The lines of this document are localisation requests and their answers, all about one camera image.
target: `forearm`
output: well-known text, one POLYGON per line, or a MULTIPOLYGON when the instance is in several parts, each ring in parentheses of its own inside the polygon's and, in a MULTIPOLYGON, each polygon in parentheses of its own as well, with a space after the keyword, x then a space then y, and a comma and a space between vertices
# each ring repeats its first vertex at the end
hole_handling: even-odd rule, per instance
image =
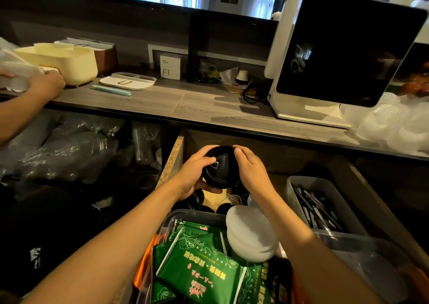
POLYGON ((170 180, 55 269, 26 304, 109 304, 142 258, 179 188, 170 180))
POLYGON ((18 134, 48 102, 46 98, 25 92, 0 103, 0 146, 18 134))
POLYGON ((270 186, 256 201, 270 221, 311 303, 383 303, 270 186))

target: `hand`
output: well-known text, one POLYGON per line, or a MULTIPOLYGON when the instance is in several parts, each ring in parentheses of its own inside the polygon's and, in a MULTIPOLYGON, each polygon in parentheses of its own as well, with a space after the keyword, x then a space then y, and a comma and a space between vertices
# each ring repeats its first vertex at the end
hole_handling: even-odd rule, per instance
POLYGON ((15 77, 15 74, 6 70, 0 70, 0 76, 9 77, 11 79, 12 77, 15 77))
POLYGON ((239 163, 240 179, 252 195, 262 195, 274 189, 261 159, 247 147, 233 145, 234 155, 239 163))
POLYGON ((216 157, 205 157, 207 152, 218 145, 207 145, 192 155, 183 164, 180 171, 171 179, 181 188, 181 195, 178 200, 184 200, 195 190, 203 189, 211 193, 222 193, 221 189, 213 188, 202 180, 202 168, 216 162, 216 157))
POLYGON ((65 86, 63 76, 56 71, 49 71, 46 74, 37 73, 29 79, 27 93, 37 95, 48 102, 61 95, 65 86))

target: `wooden countertop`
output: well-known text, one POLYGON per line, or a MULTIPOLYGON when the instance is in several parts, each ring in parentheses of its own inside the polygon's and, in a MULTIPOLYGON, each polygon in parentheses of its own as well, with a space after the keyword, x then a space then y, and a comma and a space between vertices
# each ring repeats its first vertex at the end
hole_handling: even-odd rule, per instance
MULTIPOLYGON (((211 131, 211 128, 223 128, 260 135, 261 138, 287 139, 429 160, 429 154, 411 156, 398 153, 388 146, 363 141, 352 130, 278 119, 270 106, 260 102, 248 104, 240 95, 228 92, 221 85, 158 79, 156 84, 147 90, 133 91, 131 96, 120 96, 93 90, 90 88, 93 84, 94 82, 66 89, 48 107, 65 106, 65 110, 73 111, 73 108, 76 108, 77 112, 89 109, 92 110, 91 113, 100 111, 100 115, 111 114, 112 117, 115 117, 115 114, 153 117, 187 123, 192 125, 193 129, 211 131)), ((0 91, 0 97, 3 98, 11 98, 14 95, 17 93, 0 91)))

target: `green packet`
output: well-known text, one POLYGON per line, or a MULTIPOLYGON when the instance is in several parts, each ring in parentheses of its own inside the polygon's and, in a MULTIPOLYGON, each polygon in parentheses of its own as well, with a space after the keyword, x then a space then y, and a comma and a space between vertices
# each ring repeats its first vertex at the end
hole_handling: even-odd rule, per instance
POLYGON ((290 302, 292 267, 289 260, 272 257, 261 264, 248 263, 238 304, 290 302))
MULTIPOLYGON (((200 240, 208 244, 210 244, 210 242, 212 242, 213 240, 213 234, 199 235, 198 237, 200 240)), ((172 300, 176 297, 173 291, 171 291, 168 287, 165 287, 156 278, 154 278, 154 271, 156 272, 159 269, 159 266, 161 265, 162 260, 167 254, 167 251, 170 248, 172 243, 173 243, 173 240, 168 240, 167 242, 164 242, 152 247, 153 283, 152 283, 152 292, 151 292, 151 303, 162 303, 165 301, 172 300)))
POLYGON ((205 241, 215 249, 223 252, 225 255, 231 255, 231 246, 227 239, 227 232, 224 229, 212 227, 208 225, 201 225, 197 223, 188 222, 185 220, 175 221, 175 230, 170 234, 169 240, 173 240, 178 231, 185 229, 185 232, 190 235, 212 235, 211 241, 205 241))
POLYGON ((200 304, 235 304, 246 267, 200 237, 182 229, 173 240, 157 278, 170 289, 200 304))

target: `right hand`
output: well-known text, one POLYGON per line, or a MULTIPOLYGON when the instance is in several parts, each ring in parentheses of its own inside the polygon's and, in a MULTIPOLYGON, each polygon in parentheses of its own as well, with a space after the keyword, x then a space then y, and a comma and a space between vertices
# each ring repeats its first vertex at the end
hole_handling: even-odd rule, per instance
POLYGON ((37 73, 29 79, 29 90, 47 102, 61 95, 66 83, 63 76, 56 71, 49 71, 45 74, 37 73))
POLYGON ((252 195, 260 196, 273 189, 267 170, 261 159, 247 147, 233 145, 240 169, 240 179, 252 195))

